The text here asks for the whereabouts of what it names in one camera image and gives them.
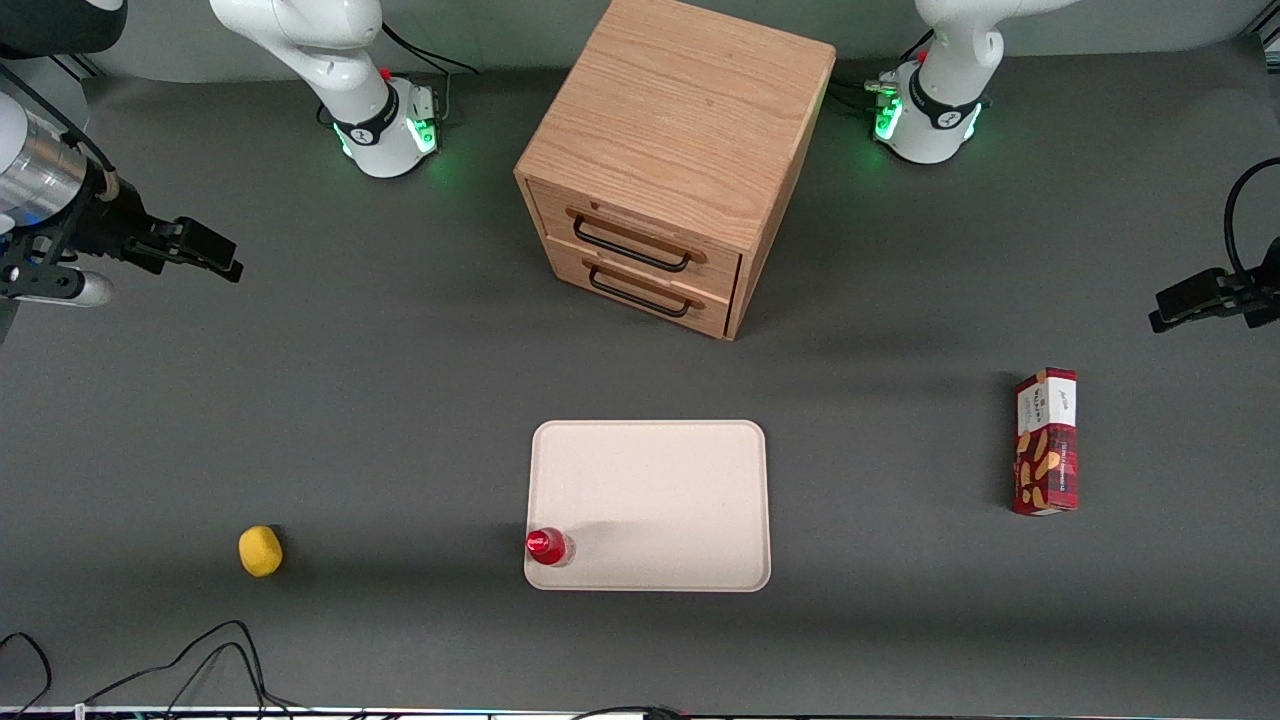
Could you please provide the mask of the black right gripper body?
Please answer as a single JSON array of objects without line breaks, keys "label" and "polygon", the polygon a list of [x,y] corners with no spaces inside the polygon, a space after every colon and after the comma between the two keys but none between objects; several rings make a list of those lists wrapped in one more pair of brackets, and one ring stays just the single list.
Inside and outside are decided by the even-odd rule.
[{"label": "black right gripper body", "polygon": [[74,252],[131,263],[161,274],[168,263],[179,264],[172,224],[151,215],[136,188],[122,181],[114,199],[100,193],[108,182],[102,172],[90,172],[70,204],[55,215],[55,227]]}]

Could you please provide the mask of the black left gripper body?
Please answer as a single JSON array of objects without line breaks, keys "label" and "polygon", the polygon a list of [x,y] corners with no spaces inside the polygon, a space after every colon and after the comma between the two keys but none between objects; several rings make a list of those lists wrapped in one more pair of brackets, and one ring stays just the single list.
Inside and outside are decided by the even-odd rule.
[{"label": "black left gripper body", "polygon": [[1279,254],[1280,238],[1268,246],[1262,263],[1251,269],[1254,300],[1244,313],[1245,324],[1251,329],[1265,327],[1279,320]]}]

